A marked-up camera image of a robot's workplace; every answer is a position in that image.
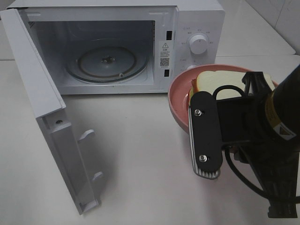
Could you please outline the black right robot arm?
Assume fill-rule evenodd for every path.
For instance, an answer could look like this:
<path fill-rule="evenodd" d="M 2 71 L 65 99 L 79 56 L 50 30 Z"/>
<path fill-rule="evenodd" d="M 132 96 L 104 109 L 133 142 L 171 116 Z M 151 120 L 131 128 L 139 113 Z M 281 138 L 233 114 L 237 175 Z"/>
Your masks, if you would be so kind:
<path fill-rule="evenodd" d="M 260 98 L 258 117 L 251 123 L 260 141 L 239 147 L 234 158 L 250 164 L 261 187 L 236 175 L 258 195 L 268 199 L 269 218 L 296 218 L 300 160 L 300 68 L 296 67 L 273 91 Z"/>

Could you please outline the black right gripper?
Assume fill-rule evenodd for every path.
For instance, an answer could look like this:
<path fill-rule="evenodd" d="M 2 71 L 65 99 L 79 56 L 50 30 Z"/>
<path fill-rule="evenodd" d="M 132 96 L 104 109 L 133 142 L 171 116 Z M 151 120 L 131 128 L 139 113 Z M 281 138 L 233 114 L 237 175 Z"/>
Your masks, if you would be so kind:
<path fill-rule="evenodd" d="M 299 151 L 283 142 L 239 145 L 241 161 L 250 165 L 262 188 L 258 188 L 236 168 L 238 178 L 258 195 L 268 199 L 270 218 L 297 218 L 296 197 Z"/>

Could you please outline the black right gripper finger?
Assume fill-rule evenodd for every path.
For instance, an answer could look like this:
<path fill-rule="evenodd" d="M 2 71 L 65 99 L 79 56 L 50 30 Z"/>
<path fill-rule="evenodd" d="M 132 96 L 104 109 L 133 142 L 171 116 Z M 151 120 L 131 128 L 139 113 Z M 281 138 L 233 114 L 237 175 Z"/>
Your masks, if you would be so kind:
<path fill-rule="evenodd" d="M 263 100 L 270 93 L 270 87 L 263 72 L 248 71 L 242 78 L 245 84 L 243 99 Z"/>

